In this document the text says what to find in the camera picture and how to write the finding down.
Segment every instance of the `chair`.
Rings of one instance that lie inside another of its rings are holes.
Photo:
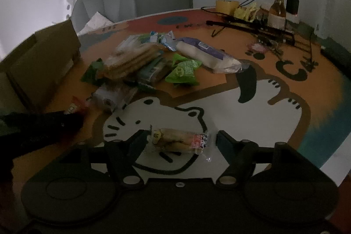
[[[135,0],[77,0],[71,17],[74,30],[82,30],[97,11],[116,23],[135,18],[136,4]]]

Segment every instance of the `packaged snack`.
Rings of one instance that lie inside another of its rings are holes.
[[[207,134],[180,131],[175,129],[153,129],[151,131],[150,143],[168,152],[185,152],[201,154],[208,143]]]
[[[175,84],[183,83],[194,86],[199,85],[195,78],[194,70],[201,66],[200,61],[191,60],[179,54],[174,54],[172,66],[175,67],[175,69],[166,77],[166,82]]]
[[[257,42],[257,43],[250,43],[246,45],[249,51],[254,51],[257,53],[262,53],[265,54],[266,52],[268,52],[268,48],[266,46],[264,46],[264,44]]]
[[[82,78],[80,79],[82,82],[93,84],[97,87],[100,87],[103,83],[106,82],[106,78],[102,73],[104,69],[104,63],[102,59],[97,59],[93,61]]]
[[[80,113],[85,115],[88,112],[88,102],[80,100],[79,98],[72,96],[72,103],[64,114]]]
[[[121,79],[160,56],[159,50],[156,43],[146,43],[137,48],[115,51],[104,62],[104,75],[110,80]]]
[[[123,51],[126,49],[133,49],[137,48],[142,45],[142,42],[140,40],[141,35],[131,35],[127,39],[123,40],[116,48],[115,48],[115,53],[118,53],[119,51]]]
[[[199,39],[183,37],[178,39],[177,50],[186,56],[199,60],[214,73],[231,68],[231,73],[236,73],[242,68],[242,63],[233,56],[211,47]]]
[[[112,113],[129,104],[137,91],[136,87],[131,88],[122,82],[112,86],[104,84],[92,94],[92,101],[102,110]]]
[[[175,41],[175,37],[173,34],[173,31],[170,31],[168,33],[165,33],[164,35],[161,36],[160,39],[161,44],[163,44],[164,46],[166,46],[170,51],[175,52],[176,46],[177,46],[177,42]]]
[[[167,75],[172,69],[172,64],[164,57],[158,56],[145,67],[138,71],[137,77],[139,83],[154,85]]]

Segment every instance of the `yellow tape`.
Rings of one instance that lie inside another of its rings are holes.
[[[239,2],[235,0],[216,0],[216,12],[234,15],[238,7]]]

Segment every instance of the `sausage package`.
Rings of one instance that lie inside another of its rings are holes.
[[[237,73],[245,69],[233,56],[203,43],[199,39],[178,39],[177,50],[187,57],[199,60],[214,73]]]
[[[211,161],[210,142],[208,133],[200,134],[169,128],[152,128],[148,137],[148,143],[154,150],[202,154],[208,161]]]

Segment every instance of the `cartoon drawing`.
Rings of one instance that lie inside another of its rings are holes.
[[[237,140],[248,139],[260,146],[273,146],[277,141],[287,142],[294,133],[302,114],[296,101],[285,98],[269,104],[280,92],[275,80],[257,81],[254,95],[240,103],[240,88],[200,98],[177,107],[160,104],[157,97],[145,97],[134,101],[124,110],[116,111],[104,124],[106,141],[127,140],[138,130],[173,128],[184,131],[215,134],[225,130]],[[228,167],[217,147],[212,147],[211,162],[203,155],[141,152],[134,168],[147,181],[148,178],[205,178],[214,181]],[[265,166],[256,168],[255,173]]]

